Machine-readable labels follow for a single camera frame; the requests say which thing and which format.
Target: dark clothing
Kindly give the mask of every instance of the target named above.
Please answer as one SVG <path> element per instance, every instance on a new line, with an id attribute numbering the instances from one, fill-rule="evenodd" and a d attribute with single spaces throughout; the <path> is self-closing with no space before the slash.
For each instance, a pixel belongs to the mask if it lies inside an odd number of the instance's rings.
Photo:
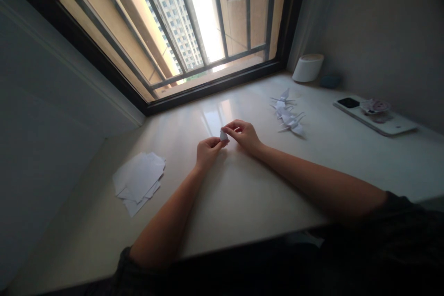
<path id="1" fill-rule="evenodd" d="M 386 203 L 354 228 L 331 227 L 318 249 L 210 254 L 147 271 L 122 251 L 111 295 L 381 295 L 443 294 L 444 214 L 388 193 Z"/>

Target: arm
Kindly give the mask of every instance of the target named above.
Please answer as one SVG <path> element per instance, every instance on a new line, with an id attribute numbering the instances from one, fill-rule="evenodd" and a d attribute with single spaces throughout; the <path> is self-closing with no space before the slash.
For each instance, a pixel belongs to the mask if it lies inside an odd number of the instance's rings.
<path id="1" fill-rule="evenodd" d="M 385 191 L 363 180 L 264 145 L 250 123 L 234 120 L 222 130 L 343 224 L 358 222 L 387 199 Z"/>
<path id="2" fill-rule="evenodd" d="M 217 137 L 199 142 L 196 166 L 134 242 L 129 257 L 147 269 L 167 268 L 175 258 L 197 191 L 219 151 Z"/>

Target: person's left hand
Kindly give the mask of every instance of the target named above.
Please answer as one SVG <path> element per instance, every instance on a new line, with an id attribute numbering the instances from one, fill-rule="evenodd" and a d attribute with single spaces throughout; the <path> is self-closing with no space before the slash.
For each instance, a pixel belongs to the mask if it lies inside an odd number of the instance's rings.
<path id="1" fill-rule="evenodd" d="M 229 142 L 230 140 L 221 141 L 221 139 L 216 136 L 199 142 L 197 145 L 196 167 L 208 171 L 213 166 L 219 151 Z"/>

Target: person's right hand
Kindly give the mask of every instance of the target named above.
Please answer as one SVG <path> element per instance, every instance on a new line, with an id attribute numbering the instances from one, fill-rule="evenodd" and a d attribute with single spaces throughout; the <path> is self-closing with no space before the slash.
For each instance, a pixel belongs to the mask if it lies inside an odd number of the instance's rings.
<path id="1" fill-rule="evenodd" d="M 241 147 L 252 155 L 256 155 L 258 150 L 263 146 L 253 125 L 250 123 L 236 119 L 226 124 L 221 130 L 235 139 Z"/>

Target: wall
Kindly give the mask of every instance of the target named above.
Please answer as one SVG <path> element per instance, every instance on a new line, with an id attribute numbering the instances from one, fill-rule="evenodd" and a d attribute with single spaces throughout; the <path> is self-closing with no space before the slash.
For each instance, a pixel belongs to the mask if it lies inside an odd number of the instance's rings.
<path id="1" fill-rule="evenodd" d="M 106 137 L 144 116 L 25 0 L 0 0 L 0 290 Z"/>
<path id="2" fill-rule="evenodd" d="M 443 0 L 304 0 L 288 68 L 323 53 L 321 74 L 444 133 L 443 22 Z"/>

